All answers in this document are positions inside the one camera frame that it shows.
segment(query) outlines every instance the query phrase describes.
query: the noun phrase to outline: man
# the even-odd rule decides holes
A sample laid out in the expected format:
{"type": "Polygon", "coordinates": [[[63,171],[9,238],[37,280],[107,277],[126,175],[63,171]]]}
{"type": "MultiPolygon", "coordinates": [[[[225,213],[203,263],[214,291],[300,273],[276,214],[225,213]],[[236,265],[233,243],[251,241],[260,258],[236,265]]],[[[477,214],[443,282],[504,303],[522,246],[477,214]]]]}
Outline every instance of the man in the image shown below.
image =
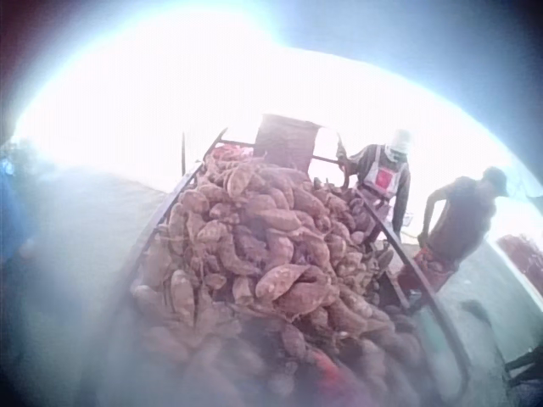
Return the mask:
{"type": "Polygon", "coordinates": [[[20,360],[21,349],[21,280],[25,279],[23,263],[32,256],[33,240],[22,205],[12,189],[9,171],[2,162],[0,168],[0,275],[2,285],[0,352],[13,354],[14,362],[20,360]]]}
{"type": "MultiPolygon", "coordinates": [[[[414,260],[434,291],[439,291],[460,263],[477,249],[490,229],[495,199],[506,196],[506,175],[490,167],[481,180],[463,176],[428,197],[423,231],[418,236],[421,250],[414,260]],[[442,200],[446,200],[443,213],[428,234],[435,203],[442,200]]],[[[404,290],[417,288],[412,273],[406,270],[401,272],[398,282],[404,290]]]]}
{"type": "MultiPolygon", "coordinates": [[[[336,156],[345,177],[358,175],[358,189],[363,197],[374,205],[382,220],[390,210],[390,199],[396,196],[392,228],[398,237],[406,214],[411,172],[407,154],[411,147],[411,134],[405,130],[397,131],[385,145],[370,144],[358,154],[347,157],[341,142],[336,156]]],[[[377,237],[379,228],[372,220],[370,241],[377,237]]]]}

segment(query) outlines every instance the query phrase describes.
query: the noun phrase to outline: red shorts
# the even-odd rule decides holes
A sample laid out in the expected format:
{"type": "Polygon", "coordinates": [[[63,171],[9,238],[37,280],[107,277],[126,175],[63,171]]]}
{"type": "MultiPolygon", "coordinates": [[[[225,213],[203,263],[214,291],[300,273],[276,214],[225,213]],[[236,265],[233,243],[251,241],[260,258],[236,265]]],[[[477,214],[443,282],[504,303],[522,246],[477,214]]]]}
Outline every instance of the red shorts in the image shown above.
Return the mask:
{"type": "MultiPolygon", "coordinates": [[[[422,248],[413,258],[430,283],[430,287],[438,292],[449,278],[456,272],[454,263],[438,258],[429,248],[422,248]]],[[[406,266],[401,269],[398,283],[404,291],[420,288],[418,279],[406,266]]]]}

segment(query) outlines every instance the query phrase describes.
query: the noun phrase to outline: cap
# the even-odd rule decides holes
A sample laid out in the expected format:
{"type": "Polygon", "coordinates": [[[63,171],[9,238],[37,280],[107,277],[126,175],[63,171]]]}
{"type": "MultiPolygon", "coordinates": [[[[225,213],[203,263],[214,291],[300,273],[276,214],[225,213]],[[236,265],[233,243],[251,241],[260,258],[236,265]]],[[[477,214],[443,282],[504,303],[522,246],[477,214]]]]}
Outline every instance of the cap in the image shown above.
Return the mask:
{"type": "Polygon", "coordinates": [[[406,130],[398,130],[388,145],[391,150],[407,155],[411,149],[411,133],[406,130]]]}
{"type": "Polygon", "coordinates": [[[507,193],[507,176],[505,172],[499,168],[489,167],[484,170],[483,179],[490,182],[494,186],[499,197],[509,196],[507,193]]]}

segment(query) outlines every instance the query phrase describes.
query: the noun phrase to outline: dark shirt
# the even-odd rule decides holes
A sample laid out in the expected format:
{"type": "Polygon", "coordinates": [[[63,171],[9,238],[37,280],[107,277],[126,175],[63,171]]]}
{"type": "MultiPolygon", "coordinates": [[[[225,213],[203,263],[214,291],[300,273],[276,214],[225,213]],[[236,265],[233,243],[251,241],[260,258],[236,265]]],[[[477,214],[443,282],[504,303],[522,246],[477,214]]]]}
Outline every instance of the dark shirt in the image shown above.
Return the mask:
{"type": "Polygon", "coordinates": [[[428,236],[428,247],[440,258],[459,263],[482,242],[490,229],[495,205],[484,205],[476,193],[477,181],[466,176],[445,187],[447,203],[428,236]]]}
{"type": "MultiPolygon", "coordinates": [[[[379,158],[379,165],[386,167],[390,170],[399,170],[402,163],[395,163],[390,161],[384,153],[384,146],[378,144],[370,144],[366,146],[358,154],[349,157],[350,174],[358,175],[358,183],[362,184],[370,172],[372,164],[375,161],[377,148],[381,147],[381,157],[379,158]]],[[[407,200],[409,198],[409,186],[411,184],[411,172],[409,171],[409,165],[406,165],[405,169],[400,174],[400,181],[398,183],[398,191],[396,193],[396,203],[394,205],[394,214],[392,217],[392,228],[396,233],[400,232],[401,226],[404,221],[404,215],[407,209],[407,200]]]]}

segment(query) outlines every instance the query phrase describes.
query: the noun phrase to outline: metal frame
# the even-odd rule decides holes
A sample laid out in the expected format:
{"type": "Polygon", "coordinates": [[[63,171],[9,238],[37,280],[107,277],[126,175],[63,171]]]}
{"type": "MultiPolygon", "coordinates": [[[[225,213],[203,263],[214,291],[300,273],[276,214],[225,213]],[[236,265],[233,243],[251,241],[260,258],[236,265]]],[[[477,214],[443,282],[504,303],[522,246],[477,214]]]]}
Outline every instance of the metal frame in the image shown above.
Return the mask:
{"type": "MultiPolygon", "coordinates": [[[[233,140],[222,140],[222,137],[227,132],[228,127],[225,128],[217,136],[217,138],[211,143],[210,147],[205,152],[204,158],[207,157],[210,152],[216,147],[218,143],[237,145],[240,147],[254,147],[254,144],[247,142],[235,142],[233,140]]],[[[318,157],[316,155],[311,156],[312,159],[317,159],[320,161],[328,162],[330,164],[339,164],[337,160],[326,159],[324,157],[318,157]]],[[[185,148],[183,143],[182,148],[182,163],[185,163],[185,148]]],[[[122,269],[120,270],[120,277],[117,283],[112,287],[111,298],[112,302],[109,306],[105,307],[104,317],[102,321],[104,322],[98,329],[95,338],[92,340],[92,354],[102,355],[102,358],[91,357],[88,364],[83,368],[81,373],[81,380],[76,394],[76,405],[83,407],[93,407],[98,404],[98,387],[100,385],[99,380],[102,378],[102,375],[99,374],[101,369],[104,367],[105,362],[107,361],[107,349],[108,343],[111,339],[111,332],[114,329],[115,321],[119,317],[119,314],[122,310],[122,307],[125,304],[129,304],[131,301],[130,293],[128,287],[132,282],[137,278],[138,265],[142,259],[143,254],[147,250],[151,239],[156,233],[156,226],[165,220],[166,216],[170,212],[171,207],[177,200],[179,194],[193,181],[194,177],[201,169],[203,163],[197,163],[189,172],[186,174],[183,173],[183,177],[174,190],[168,194],[166,199],[162,204],[155,210],[153,216],[149,220],[148,224],[140,233],[140,236],[132,246],[130,253],[126,259],[126,262],[122,269]]],[[[462,342],[456,333],[454,326],[451,323],[448,315],[443,309],[442,305],[439,303],[435,297],[434,290],[429,286],[428,280],[418,268],[418,266],[410,259],[401,247],[401,243],[396,237],[395,233],[385,225],[377,216],[373,208],[365,202],[365,206],[372,216],[372,218],[381,226],[383,233],[389,239],[389,242],[393,249],[398,253],[404,265],[408,267],[409,270],[415,273],[415,276],[420,282],[421,289],[423,290],[423,295],[428,299],[428,305],[430,309],[434,312],[438,323],[441,326],[441,329],[445,333],[447,342],[450,344],[453,354],[455,355],[456,362],[462,373],[462,383],[461,389],[458,395],[454,400],[458,400],[466,391],[467,384],[469,380],[469,358],[467,353],[462,346],[462,342]]],[[[400,288],[395,285],[395,291],[399,296],[402,306],[408,309],[408,305],[405,301],[405,296],[401,292],[400,288]]]]}

